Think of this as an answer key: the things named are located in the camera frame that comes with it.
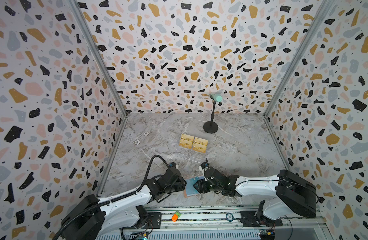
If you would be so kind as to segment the orange green small tool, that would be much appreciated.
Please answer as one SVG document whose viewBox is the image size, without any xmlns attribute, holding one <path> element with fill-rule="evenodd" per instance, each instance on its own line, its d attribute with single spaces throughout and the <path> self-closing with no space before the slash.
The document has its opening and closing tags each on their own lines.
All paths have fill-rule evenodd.
<svg viewBox="0 0 368 240">
<path fill-rule="evenodd" d="M 179 211 L 176 211 L 172 216 L 172 221 L 177 222 L 182 214 Z"/>
</svg>

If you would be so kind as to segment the gold card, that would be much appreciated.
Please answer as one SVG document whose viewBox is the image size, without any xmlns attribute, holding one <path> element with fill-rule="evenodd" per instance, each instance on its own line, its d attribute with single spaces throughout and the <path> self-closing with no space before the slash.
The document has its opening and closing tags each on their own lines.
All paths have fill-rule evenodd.
<svg viewBox="0 0 368 240">
<path fill-rule="evenodd" d="M 194 142 L 197 143 L 197 144 L 200 144 L 200 145 L 204 145 L 204 146 L 208 145 L 208 140 L 198 138 L 198 137 L 194 138 Z"/>
<path fill-rule="evenodd" d="M 188 140 L 180 139 L 179 146 L 186 148 L 186 149 L 192 149 L 193 142 Z"/>
<path fill-rule="evenodd" d="M 181 135 L 181 139 L 186 140 L 186 141 L 193 142 L 194 141 L 194 136 L 187 135 L 187 134 L 182 134 Z"/>
<path fill-rule="evenodd" d="M 193 143 L 192 149 L 194 151 L 196 151 L 196 152 L 205 154 L 206 153 L 207 146 L 200 145 L 200 144 L 197 144 L 197 143 Z"/>
</svg>

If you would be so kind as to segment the black microphone stand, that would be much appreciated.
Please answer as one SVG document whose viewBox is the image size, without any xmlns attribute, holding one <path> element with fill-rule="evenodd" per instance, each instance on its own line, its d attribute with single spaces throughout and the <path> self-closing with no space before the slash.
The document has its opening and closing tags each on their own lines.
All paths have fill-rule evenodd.
<svg viewBox="0 0 368 240">
<path fill-rule="evenodd" d="M 216 107 L 216 101 L 213 101 L 213 107 L 212 107 L 212 112 L 211 112 L 211 116 L 210 116 L 210 121 L 205 122 L 204 125 L 203 125 L 203 130 L 206 133 L 209 133 L 209 134 L 214 134 L 218 131 L 218 125 L 217 125 L 217 123 L 214 122 L 215 107 Z"/>
</svg>

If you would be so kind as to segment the pink leather card holder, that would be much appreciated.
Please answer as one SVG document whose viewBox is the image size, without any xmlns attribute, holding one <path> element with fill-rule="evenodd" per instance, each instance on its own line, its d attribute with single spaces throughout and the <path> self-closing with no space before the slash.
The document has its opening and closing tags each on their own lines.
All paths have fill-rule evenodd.
<svg viewBox="0 0 368 240">
<path fill-rule="evenodd" d="M 185 181 L 186 181 L 186 186 L 185 186 L 185 191 L 184 191 L 184 197 L 188 198 L 188 197 L 191 197 L 191 196 L 198 195 L 198 193 L 193 188 L 193 178 L 187 179 Z"/>
</svg>

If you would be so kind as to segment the clear acrylic card stand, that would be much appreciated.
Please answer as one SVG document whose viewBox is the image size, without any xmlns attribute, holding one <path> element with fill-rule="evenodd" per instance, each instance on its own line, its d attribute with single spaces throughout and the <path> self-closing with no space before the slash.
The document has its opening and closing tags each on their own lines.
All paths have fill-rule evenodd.
<svg viewBox="0 0 368 240">
<path fill-rule="evenodd" d="M 202 158 L 205 156 L 208 149 L 209 140 L 195 137 L 182 133 L 179 140 L 179 146 L 190 152 L 190 155 L 195 154 L 196 157 Z"/>
</svg>

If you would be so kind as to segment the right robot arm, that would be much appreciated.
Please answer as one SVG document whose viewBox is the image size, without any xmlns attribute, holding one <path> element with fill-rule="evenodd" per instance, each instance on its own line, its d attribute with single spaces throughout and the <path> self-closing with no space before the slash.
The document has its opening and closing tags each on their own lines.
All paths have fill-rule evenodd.
<svg viewBox="0 0 368 240">
<path fill-rule="evenodd" d="M 271 197 L 269 201 L 262 200 L 254 214 L 260 222 L 272 223 L 291 213 L 305 218 L 316 217 L 319 200 L 316 187 L 289 170 L 254 178 L 227 177 L 213 167 L 203 168 L 202 172 L 204 178 L 193 185 L 200 194 L 215 192 L 232 198 L 250 195 Z"/>
</svg>

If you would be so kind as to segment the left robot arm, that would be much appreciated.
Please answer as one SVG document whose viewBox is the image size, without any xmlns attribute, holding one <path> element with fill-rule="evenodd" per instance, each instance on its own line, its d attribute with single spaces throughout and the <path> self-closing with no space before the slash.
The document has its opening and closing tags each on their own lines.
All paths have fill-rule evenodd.
<svg viewBox="0 0 368 240">
<path fill-rule="evenodd" d="M 54 239 L 95 240 L 122 228 L 141 228 L 148 219 L 145 205 L 162 202 L 171 194 L 183 192 L 186 181 L 175 164 L 162 175 L 145 176 L 140 186 L 122 194 L 85 197 L 62 221 Z"/>
</svg>

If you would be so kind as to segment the mint green microphone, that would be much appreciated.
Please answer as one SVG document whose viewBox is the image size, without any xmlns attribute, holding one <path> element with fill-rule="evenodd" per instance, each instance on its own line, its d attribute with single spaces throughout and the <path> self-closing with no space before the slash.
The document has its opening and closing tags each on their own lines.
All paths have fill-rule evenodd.
<svg viewBox="0 0 368 240">
<path fill-rule="evenodd" d="M 223 97 L 220 94 L 211 94 L 210 97 L 214 102 L 217 103 L 222 102 L 223 100 Z"/>
</svg>

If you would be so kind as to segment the gold card back right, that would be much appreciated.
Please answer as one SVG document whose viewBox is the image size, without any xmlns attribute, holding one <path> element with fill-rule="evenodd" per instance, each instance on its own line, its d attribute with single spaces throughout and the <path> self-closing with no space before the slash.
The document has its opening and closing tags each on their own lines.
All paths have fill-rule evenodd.
<svg viewBox="0 0 368 240">
<path fill-rule="evenodd" d="M 194 142 L 197 143 L 197 144 L 200 144 L 200 145 L 204 145 L 204 146 L 208 145 L 208 140 L 198 138 L 198 137 L 194 138 Z"/>
</svg>

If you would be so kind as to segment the gold card back left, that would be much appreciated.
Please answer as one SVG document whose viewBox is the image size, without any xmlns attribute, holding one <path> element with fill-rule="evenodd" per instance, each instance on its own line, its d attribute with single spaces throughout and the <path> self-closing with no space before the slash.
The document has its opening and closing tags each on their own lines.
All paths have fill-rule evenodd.
<svg viewBox="0 0 368 240">
<path fill-rule="evenodd" d="M 187 134 L 182 134 L 181 135 L 181 139 L 186 140 L 186 141 L 193 142 L 194 141 L 194 136 L 187 135 Z"/>
</svg>

